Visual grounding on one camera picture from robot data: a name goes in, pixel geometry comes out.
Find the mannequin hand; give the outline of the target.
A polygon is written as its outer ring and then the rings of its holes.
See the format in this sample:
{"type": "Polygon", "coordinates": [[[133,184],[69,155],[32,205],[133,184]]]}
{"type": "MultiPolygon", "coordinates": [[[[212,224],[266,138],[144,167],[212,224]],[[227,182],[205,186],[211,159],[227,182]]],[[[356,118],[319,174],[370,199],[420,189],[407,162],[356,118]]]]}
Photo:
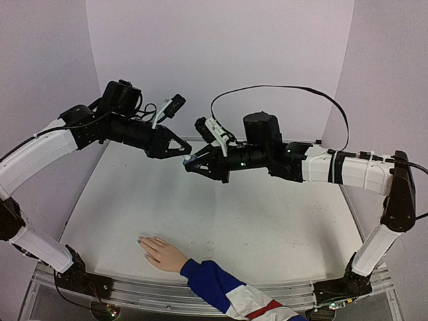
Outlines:
{"type": "Polygon", "coordinates": [[[145,258],[154,267],[164,272],[180,273],[189,258],[173,244],[159,237],[137,237],[145,258]]]}

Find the blue white red sleeve forearm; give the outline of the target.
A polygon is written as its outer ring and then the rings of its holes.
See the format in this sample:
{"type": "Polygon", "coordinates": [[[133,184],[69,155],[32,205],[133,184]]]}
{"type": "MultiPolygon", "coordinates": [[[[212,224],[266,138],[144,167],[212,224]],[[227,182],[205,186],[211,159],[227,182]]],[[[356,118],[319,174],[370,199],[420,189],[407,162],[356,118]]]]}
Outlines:
{"type": "Polygon", "coordinates": [[[180,274],[206,303],[234,320],[305,320],[259,289],[240,281],[214,261],[189,259],[180,274]]]}

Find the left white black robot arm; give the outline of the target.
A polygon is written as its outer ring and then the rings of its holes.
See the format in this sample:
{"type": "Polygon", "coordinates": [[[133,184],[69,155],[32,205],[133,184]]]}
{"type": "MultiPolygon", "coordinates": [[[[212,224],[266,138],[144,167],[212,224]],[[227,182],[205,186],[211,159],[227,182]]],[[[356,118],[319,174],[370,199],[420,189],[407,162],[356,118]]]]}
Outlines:
{"type": "Polygon", "coordinates": [[[15,192],[36,177],[53,174],[60,182],[66,158],[95,142],[112,141],[143,150],[148,158],[184,156],[191,146],[162,123],[185,105],[175,94],[150,112],[144,109],[140,89],[125,80],[111,81],[101,97],[89,105],[78,104],[62,112],[1,157],[1,240],[24,256],[36,259],[54,272],[54,285],[77,294],[108,299],[113,279],[90,272],[84,259],[68,244],[33,224],[15,192]]]}

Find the blue nail polish bottle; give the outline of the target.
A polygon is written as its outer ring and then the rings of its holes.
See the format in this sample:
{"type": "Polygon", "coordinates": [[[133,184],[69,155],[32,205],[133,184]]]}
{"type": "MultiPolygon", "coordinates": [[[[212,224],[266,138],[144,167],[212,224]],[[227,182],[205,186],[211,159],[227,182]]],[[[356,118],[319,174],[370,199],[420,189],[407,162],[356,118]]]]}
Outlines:
{"type": "Polygon", "coordinates": [[[197,159],[196,156],[194,156],[192,159],[186,160],[185,156],[183,157],[183,165],[186,167],[188,164],[191,164],[193,161],[197,159]]]}

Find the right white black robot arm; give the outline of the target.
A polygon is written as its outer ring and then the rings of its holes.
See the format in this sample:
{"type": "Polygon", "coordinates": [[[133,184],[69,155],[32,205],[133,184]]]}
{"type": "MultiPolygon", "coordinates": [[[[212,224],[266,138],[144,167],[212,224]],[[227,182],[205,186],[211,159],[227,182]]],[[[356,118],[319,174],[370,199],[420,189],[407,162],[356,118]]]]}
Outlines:
{"type": "Polygon", "coordinates": [[[333,306],[369,294],[370,277],[381,258],[416,222],[415,185],[411,163],[398,150],[392,156],[372,152],[325,149],[320,142],[282,140],[278,119],[265,112],[243,119],[246,139],[238,141],[214,117],[199,118],[197,132],[206,145],[186,157],[185,169],[222,183],[231,172],[267,169],[270,176],[295,185],[316,183],[329,199],[341,197],[343,186],[359,187],[384,197],[383,213],[341,278],[314,284],[319,306],[333,306]]]}

